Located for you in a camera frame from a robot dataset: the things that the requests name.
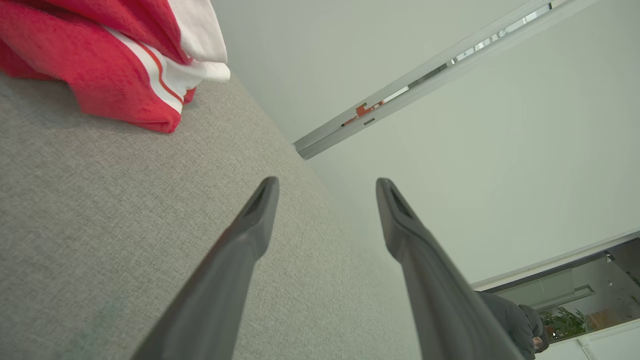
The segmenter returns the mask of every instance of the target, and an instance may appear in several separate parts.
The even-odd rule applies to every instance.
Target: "window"
[[[640,238],[486,292],[533,307],[551,343],[640,318]]]

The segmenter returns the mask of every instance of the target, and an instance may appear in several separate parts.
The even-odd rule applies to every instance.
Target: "white wall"
[[[469,282],[638,228],[638,13],[600,1],[309,163],[382,259],[393,179]]]
[[[526,0],[214,0],[229,67],[288,141]]]

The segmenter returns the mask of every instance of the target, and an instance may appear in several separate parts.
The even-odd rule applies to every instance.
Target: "black hoodie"
[[[477,293],[526,360],[536,358],[533,338],[544,331],[540,315],[526,305],[489,293]]]

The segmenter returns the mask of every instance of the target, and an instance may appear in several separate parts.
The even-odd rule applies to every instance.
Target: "hood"
[[[541,336],[545,331],[545,328],[544,326],[542,326],[542,319],[540,318],[538,312],[526,305],[520,305],[520,309],[522,309],[522,311],[524,311],[524,313],[529,318],[533,336]]]

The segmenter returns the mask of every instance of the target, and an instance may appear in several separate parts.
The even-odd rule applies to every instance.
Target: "white stripe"
[[[191,65],[181,65],[162,55],[156,48],[145,44],[147,49],[149,49],[149,51],[151,51],[160,61],[160,64],[162,65],[162,73],[160,73],[161,69],[158,68],[154,59],[140,45],[114,29],[106,26],[104,26],[104,28],[126,45],[140,60],[140,63],[143,65],[149,76],[151,89],[153,89],[154,93],[158,98],[160,98],[160,100],[171,106],[178,113],[182,111],[182,103],[180,103],[173,94],[164,89],[158,80],[159,76],[162,77],[164,84],[183,101],[184,96],[187,94],[187,90],[191,90],[198,86],[203,79],[224,82],[229,80],[231,77],[231,71],[229,71],[229,68],[224,63],[201,63],[197,60],[193,60]]]
[[[154,93],[156,93],[156,95],[160,98],[160,100],[164,101],[167,105],[171,106],[178,113],[181,113],[182,104],[180,103],[180,101],[178,101],[178,99],[176,99],[175,96],[167,92],[163,88],[163,86],[160,84],[160,81],[158,80],[160,75],[160,69],[156,65],[156,62],[151,57],[151,55],[149,55],[142,47],[140,47],[140,45],[136,44],[136,42],[134,42],[130,38],[115,31],[114,29],[108,28],[106,26],[104,26],[104,28],[108,32],[110,32],[115,38],[120,40],[124,45],[126,45],[129,48],[129,50],[131,50],[131,52],[140,60],[140,63],[145,68],[149,76],[151,89],[153,89]],[[164,56],[162,55],[158,56],[159,52],[155,50],[153,47],[150,47],[149,45],[146,45],[146,44],[145,46],[148,49],[150,49],[158,57],[158,60],[160,60],[163,66],[165,66],[166,61],[164,60]],[[163,81],[167,85],[167,87],[172,89],[178,96],[184,97],[184,95],[186,94],[186,90],[183,92],[175,91],[174,86],[169,85],[164,79],[165,79],[165,74],[163,74]]]

